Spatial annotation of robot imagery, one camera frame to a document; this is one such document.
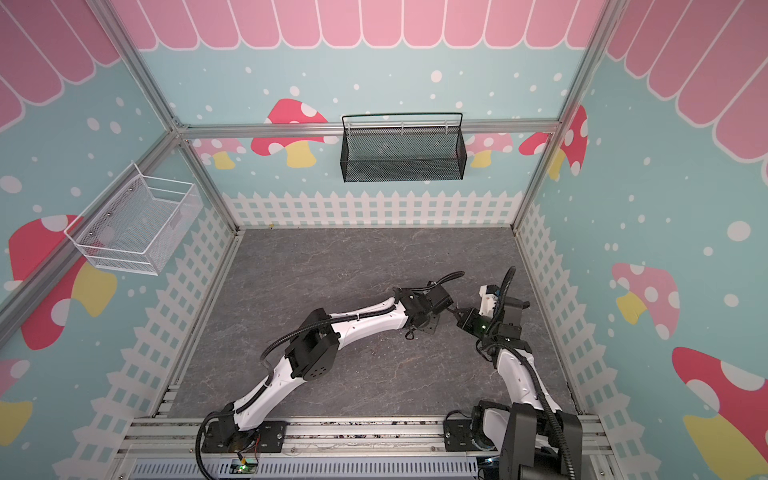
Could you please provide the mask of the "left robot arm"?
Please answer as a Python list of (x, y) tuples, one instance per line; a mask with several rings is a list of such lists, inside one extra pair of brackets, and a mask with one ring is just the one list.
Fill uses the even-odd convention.
[(388, 299), (351, 312), (315, 309), (297, 329), (273, 340), (259, 357), (267, 371), (264, 379), (201, 421), (193, 453), (203, 478), (214, 477), (203, 460), (206, 439), (238, 455), (256, 449), (267, 415), (299, 386), (327, 374), (343, 348), (388, 331), (403, 330), (408, 340), (415, 331), (434, 332), (442, 312), (453, 304), (444, 284), (464, 275), (455, 271), (425, 286), (395, 288)]

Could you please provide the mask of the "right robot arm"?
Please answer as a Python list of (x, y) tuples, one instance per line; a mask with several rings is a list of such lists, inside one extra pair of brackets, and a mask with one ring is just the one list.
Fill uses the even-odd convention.
[(503, 380), (510, 402), (481, 400), (471, 415), (473, 445), (496, 456), (485, 460), (482, 478), (580, 479), (583, 428), (546, 389), (532, 349), (522, 339), (528, 301), (509, 295), (510, 267), (499, 286), (480, 288), (478, 308), (455, 308), (457, 326), (475, 338), (475, 350)]

